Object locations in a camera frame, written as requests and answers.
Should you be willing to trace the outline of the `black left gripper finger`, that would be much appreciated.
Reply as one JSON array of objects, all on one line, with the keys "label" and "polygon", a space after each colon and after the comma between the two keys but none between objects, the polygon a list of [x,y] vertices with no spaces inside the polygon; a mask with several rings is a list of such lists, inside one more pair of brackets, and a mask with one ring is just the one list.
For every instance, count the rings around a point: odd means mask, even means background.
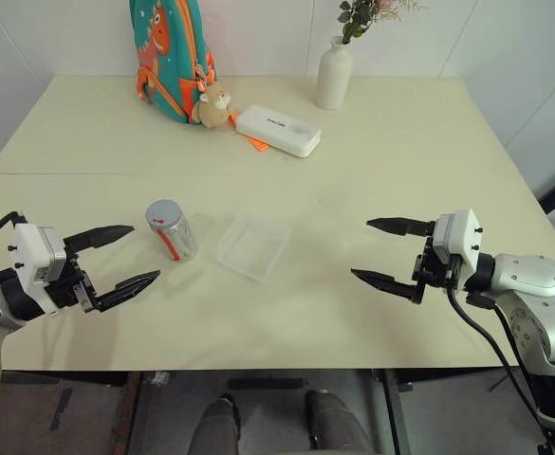
[{"label": "black left gripper finger", "polygon": [[146,287],[151,285],[160,275],[159,270],[154,270],[144,274],[134,276],[115,285],[115,288],[101,296],[96,297],[94,309],[105,312],[141,293]]},{"label": "black left gripper finger", "polygon": [[94,227],[84,232],[73,234],[64,238],[66,257],[76,258],[78,253],[83,250],[110,245],[134,230],[131,226],[113,225]]}]

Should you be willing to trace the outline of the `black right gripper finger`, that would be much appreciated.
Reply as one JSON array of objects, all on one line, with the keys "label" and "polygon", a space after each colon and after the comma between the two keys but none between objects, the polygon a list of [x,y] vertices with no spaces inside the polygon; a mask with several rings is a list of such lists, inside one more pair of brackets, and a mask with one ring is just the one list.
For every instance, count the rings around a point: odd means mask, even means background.
[{"label": "black right gripper finger", "polygon": [[418,285],[397,282],[394,277],[376,271],[352,268],[351,273],[379,291],[404,298],[416,304],[420,304],[422,301],[422,288]]},{"label": "black right gripper finger", "polygon": [[435,230],[435,221],[420,221],[403,217],[376,218],[368,220],[366,225],[398,236],[410,234],[431,237]]}]

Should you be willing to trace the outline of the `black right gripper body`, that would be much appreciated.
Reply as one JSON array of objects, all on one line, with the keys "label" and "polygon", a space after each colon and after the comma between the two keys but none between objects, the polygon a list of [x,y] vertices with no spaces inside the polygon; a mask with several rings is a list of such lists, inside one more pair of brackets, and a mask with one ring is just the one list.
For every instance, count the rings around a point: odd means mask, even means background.
[{"label": "black right gripper body", "polygon": [[423,251],[416,257],[412,280],[416,283],[411,301],[420,304],[426,286],[456,289],[461,278],[463,259],[460,255],[450,255],[442,263],[433,247],[433,237],[429,237]]}]

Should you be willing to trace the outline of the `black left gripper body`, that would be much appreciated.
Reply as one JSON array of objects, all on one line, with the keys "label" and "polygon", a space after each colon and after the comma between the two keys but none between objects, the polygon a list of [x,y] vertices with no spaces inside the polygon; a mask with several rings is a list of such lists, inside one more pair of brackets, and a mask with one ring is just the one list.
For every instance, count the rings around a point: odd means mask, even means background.
[{"label": "black left gripper body", "polygon": [[89,240],[65,239],[66,260],[56,280],[50,281],[45,291],[58,308],[79,304],[87,312],[101,311],[97,292],[86,272],[78,264],[79,252],[92,247]]}]

